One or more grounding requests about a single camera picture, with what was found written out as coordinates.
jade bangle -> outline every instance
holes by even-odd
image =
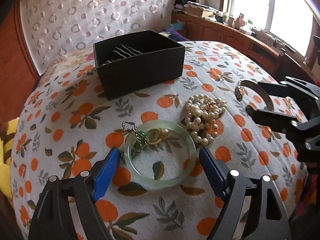
[[[192,138],[190,137],[189,133],[186,130],[184,130],[182,127],[178,126],[177,124],[174,124],[173,122],[169,122],[165,120],[152,120],[138,126],[137,130],[142,132],[147,132],[148,130],[151,130],[154,128],[163,128],[163,129],[175,131],[180,136],[181,139],[185,140],[189,148],[189,162],[187,167],[183,171],[181,171],[178,174],[178,176],[176,176],[173,179],[154,180],[154,179],[142,176],[132,164],[131,150],[134,143],[136,142],[136,137],[134,133],[131,132],[128,135],[126,143],[124,145],[124,160],[125,160],[125,163],[127,164],[127,168],[136,179],[138,179],[140,182],[145,183],[151,187],[163,188],[163,187],[171,187],[171,186],[177,185],[191,173],[193,167],[196,164],[196,158],[197,158],[196,146]]]

metal screw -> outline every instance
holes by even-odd
[[[80,176],[81,177],[86,177],[89,175],[89,171],[81,171]]]
[[[298,127],[298,123],[297,123],[295,120],[291,120],[291,124],[292,124],[294,127]]]
[[[231,170],[231,171],[230,171],[230,174],[231,174],[232,176],[234,176],[234,177],[237,177],[237,176],[239,176],[239,171],[237,171],[237,170]]]
[[[57,180],[57,176],[54,176],[54,175],[49,178],[49,181],[51,182],[54,182],[56,180]]]
[[[311,144],[310,143],[305,142],[304,145],[309,151],[311,151]]]
[[[262,179],[266,182],[269,182],[271,180],[268,175],[263,175]]]

gold ring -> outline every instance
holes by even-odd
[[[150,142],[149,138],[148,138],[148,135],[147,135],[147,143],[150,144],[150,145],[155,145],[155,144],[159,144],[163,141],[164,137],[165,137],[165,134],[164,134],[164,130],[162,128],[156,128],[156,129],[151,129],[148,131],[148,133],[150,132],[160,132],[161,135],[159,136],[159,139],[154,141],[154,142]]]

floral bedspread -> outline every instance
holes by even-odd
[[[76,176],[105,158],[112,147],[123,147],[123,120],[137,124],[163,119],[181,126],[185,102],[194,94],[220,97],[228,104],[217,121],[218,137],[209,146],[215,158],[246,176],[271,176],[287,215],[299,200],[307,175],[297,152],[283,134],[256,125],[245,106],[264,108],[253,90],[243,89],[244,100],[234,95],[242,78],[273,82],[274,79],[250,59],[218,42],[182,42],[186,46],[180,78],[108,101],[94,68],[92,48],[59,59],[40,86],[30,95],[21,113],[12,150],[12,194],[17,221],[27,239],[39,193],[48,178]],[[305,121],[290,98],[273,98],[278,112]],[[173,137],[163,152],[181,149]],[[168,170],[167,159],[149,158],[155,179]],[[180,168],[187,166],[182,160]],[[246,199],[234,238],[239,239],[250,200]],[[79,239],[86,239],[74,198],[70,199]],[[121,162],[96,207],[111,235],[123,239],[206,239],[223,207],[211,190],[199,163],[181,184],[155,190],[138,181]]]

cardboard box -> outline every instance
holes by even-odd
[[[122,44],[140,53],[122,58],[114,51],[125,50]],[[185,47],[153,31],[100,41],[93,45],[93,51],[97,73],[109,100],[182,75]],[[107,60],[115,61],[106,64]]]
[[[213,11],[207,11],[207,10],[204,10],[203,8],[195,8],[195,7],[191,7],[191,6],[188,6],[186,8],[186,12],[191,16],[196,16],[196,17],[200,17],[200,18],[210,17],[214,14]]]

